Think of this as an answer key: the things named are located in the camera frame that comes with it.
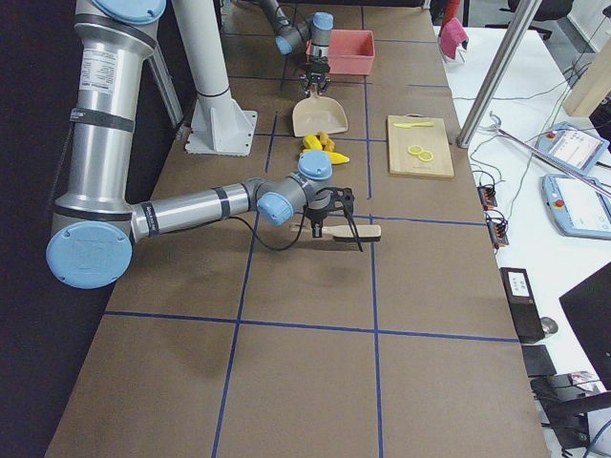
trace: robot label sticker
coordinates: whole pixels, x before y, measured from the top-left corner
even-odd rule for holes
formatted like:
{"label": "robot label sticker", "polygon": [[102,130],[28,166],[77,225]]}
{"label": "robot label sticker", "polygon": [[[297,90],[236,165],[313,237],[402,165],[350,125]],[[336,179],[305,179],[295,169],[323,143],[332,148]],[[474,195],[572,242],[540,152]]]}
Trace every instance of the robot label sticker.
{"label": "robot label sticker", "polygon": [[83,50],[80,91],[98,91],[112,95],[115,90],[117,55],[114,52]]}

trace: white table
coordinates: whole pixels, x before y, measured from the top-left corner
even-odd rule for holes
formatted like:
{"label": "white table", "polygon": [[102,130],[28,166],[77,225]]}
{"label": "white table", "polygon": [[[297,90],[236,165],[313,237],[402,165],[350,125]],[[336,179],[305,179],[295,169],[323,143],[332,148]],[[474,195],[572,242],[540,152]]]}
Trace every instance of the white table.
{"label": "white table", "polygon": [[[467,117],[473,101],[456,98],[477,95],[504,32],[467,29],[469,46],[465,53],[466,62],[445,64],[453,91],[454,106],[461,123]],[[528,97],[548,91],[563,80],[560,69],[538,34],[528,31],[495,97]],[[502,126],[507,132],[528,139],[548,127],[545,121],[554,111],[565,88],[566,84],[561,84],[548,94],[528,100],[494,100],[490,110],[500,116]],[[589,119],[571,118],[560,109],[556,122],[562,120],[570,120],[581,128],[592,127]],[[490,124],[492,120],[485,116],[481,126]],[[490,133],[478,130],[471,142],[469,153],[472,154],[482,141],[491,136]],[[495,138],[482,145],[474,155],[475,159],[493,164],[502,173],[505,182],[497,185],[496,199],[498,209],[506,217],[509,217],[510,202],[518,189],[528,156],[529,153],[524,148],[504,138]],[[611,162],[609,155],[604,155],[603,161]],[[493,168],[482,168],[496,180],[499,179],[498,172]],[[496,261],[499,267],[525,268],[539,315],[551,317],[558,323],[558,333],[540,343],[547,346],[558,374],[578,370],[595,373],[564,316],[558,298],[611,261],[611,241],[569,238],[560,234],[550,218],[540,190],[541,177],[548,173],[558,172],[533,159],[510,218],[510,245],[498,251]],[[595,167],[595,171],[590,175],[598,177],[602,182],[611,183],[609,170]],[[546,437],[548,445],[551,445],[552,456],[559,456],[558,449],[553,446],[553,433],[548,432]]]}

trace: wooden cutting board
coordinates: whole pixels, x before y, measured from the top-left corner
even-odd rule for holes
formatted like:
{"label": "wooden cutting board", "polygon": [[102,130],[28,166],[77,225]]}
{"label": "wooden cutting board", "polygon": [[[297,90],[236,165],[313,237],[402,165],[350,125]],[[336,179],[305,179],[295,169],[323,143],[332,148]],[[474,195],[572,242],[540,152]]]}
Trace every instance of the wooden cutting board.
{"label": "wooden cutting board", "polygon": [[[396,127],[395,123],[432,122],[431,127]],[[448,146],[446,125],[437,117],[415,117],[390,115],[389,166],[390,173],[411,177],[452,178],[454,169]],[[411,155],[410,146],[420,146],[432,153],[432,160],[425,162]]]}

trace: white wall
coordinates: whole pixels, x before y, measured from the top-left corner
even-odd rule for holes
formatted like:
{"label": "white wall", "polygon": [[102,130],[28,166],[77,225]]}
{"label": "white wall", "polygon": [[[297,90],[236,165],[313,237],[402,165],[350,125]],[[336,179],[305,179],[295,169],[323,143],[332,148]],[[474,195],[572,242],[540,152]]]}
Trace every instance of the white wall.
{"label": "white wall", "polygon": [[[602,10],[611,5],[611,0],[575,0],[569,20],[587,41],[604,17]],[[606,19],[590,42],[595,51],[600,51],[611,34],[611,20]]]}

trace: pink towel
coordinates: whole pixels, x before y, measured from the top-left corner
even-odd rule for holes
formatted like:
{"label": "pink towel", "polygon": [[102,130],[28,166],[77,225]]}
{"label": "pink towel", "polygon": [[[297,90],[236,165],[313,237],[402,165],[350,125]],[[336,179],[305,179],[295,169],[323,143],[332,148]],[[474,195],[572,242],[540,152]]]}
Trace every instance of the pink towel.
{"label": "pink towel", "polygon": [[469,36],[462,28],[460,21],[453,17],[441,30],[439,47],[450,59],[456,59],[456,49],[468,39]]}

